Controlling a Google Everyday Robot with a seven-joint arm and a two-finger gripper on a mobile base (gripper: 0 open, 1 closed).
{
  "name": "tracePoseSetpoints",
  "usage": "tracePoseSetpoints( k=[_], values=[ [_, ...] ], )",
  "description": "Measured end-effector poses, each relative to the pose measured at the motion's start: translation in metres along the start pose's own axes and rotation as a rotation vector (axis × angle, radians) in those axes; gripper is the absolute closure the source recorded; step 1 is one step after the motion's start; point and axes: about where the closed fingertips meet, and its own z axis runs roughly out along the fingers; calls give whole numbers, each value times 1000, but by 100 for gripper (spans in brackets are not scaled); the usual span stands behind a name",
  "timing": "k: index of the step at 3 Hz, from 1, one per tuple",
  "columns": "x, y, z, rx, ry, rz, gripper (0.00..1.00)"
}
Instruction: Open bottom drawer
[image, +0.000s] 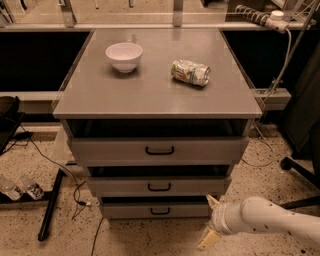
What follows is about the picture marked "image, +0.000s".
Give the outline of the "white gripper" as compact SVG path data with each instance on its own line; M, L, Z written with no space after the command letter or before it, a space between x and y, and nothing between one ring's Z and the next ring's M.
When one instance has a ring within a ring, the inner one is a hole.
M212 209L210 227L206 228L198 244L198 249L205 251L221 240L221 235L234 235L244 231L244 222L239 203L222 203L207 194L206 199Z

